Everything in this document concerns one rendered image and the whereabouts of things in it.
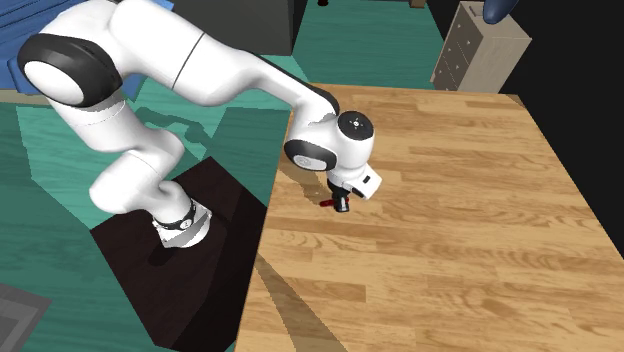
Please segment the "beige chest of drawers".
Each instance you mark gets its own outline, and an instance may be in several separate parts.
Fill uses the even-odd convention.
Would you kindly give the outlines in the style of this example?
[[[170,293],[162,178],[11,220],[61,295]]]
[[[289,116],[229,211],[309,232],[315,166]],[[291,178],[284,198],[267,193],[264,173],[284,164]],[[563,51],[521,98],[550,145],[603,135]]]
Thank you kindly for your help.
[[[531,42],[511,17],[484,20],[484,4],[461,1],[432,72],[437,90],[497,93]]]

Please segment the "dark grey cabinet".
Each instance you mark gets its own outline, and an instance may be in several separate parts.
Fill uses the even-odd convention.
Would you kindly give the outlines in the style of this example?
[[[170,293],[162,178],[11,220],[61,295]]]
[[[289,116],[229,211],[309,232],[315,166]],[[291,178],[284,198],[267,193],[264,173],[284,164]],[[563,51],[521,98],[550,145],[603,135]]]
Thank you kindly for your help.
[[[308,0],[170,0],[216,40],[261,55],[290,56]]]

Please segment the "dark robot stand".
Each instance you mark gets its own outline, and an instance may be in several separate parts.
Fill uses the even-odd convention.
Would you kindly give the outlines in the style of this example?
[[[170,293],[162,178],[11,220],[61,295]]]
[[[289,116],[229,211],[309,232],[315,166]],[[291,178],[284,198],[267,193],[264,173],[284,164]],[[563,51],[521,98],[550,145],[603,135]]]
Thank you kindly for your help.
[[[213,212],[197,245],[164,248],[142,210],[91,234],[155,345],[225,352],[237,337],[267,208],[213,158],[175,180]]]

